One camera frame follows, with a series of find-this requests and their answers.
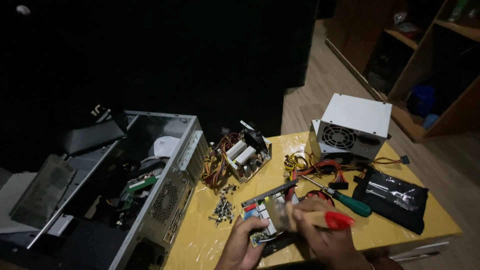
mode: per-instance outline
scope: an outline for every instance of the hand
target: hand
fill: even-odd
[[[243,221],[239,216],[233,224],[232,232],[220,256],[215,270],[250,270],[260,259],[265,243],[253,247],[249,232],[253,229],[265,228],[268,220],[249,217]]]
[[[323,199],[310,197],[294,205],[293,217],[297,223],[299,233],[305,237],[313,253],[330,269],[366,269],[372,266],[365,257],[355,250],[350,228],[341,231],[322,229],[318,231],[311,223],[304,219],[304,212],[334,211],[335,207],[327,204]]]

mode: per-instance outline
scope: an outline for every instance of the fingernail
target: fingernail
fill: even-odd
[[[297,220],[301,220],[303,218],[302,212],[298,209],[295,209],[295,211],[293,211],[293,215]]]

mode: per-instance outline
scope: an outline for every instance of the wooden floor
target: wooden floor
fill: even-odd
[[[305,86],[285,94],[282,134],[307,131],[310,120],[321,118],[334,93],[373,99],[324,41],[325,28],[317,21]],[[408,155],[409,167],[464,232],[440,255],[402,266],[406,270],[480,269],[480,135],[414,144],[393,121],[389,133],[388,144],[400,156]]]

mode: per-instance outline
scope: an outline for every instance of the dark background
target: dark background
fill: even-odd
[[[22,16],[17,5],[31,10]],[[0,166],[36,171],[90,111],[197,115],[207,140],[240,120],[280,135],[302,86],[317,0],[0,3]]]

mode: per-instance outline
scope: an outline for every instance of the paintbrush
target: paintbrush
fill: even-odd
[[[273,199],[266,202],[265,207],[278,232],[297,231],[291,202],[284,203],[283,200]],[[303,216],[311,224],[330,230],[344,230],[355,224],[353,218],[335,211],[304,212]]]

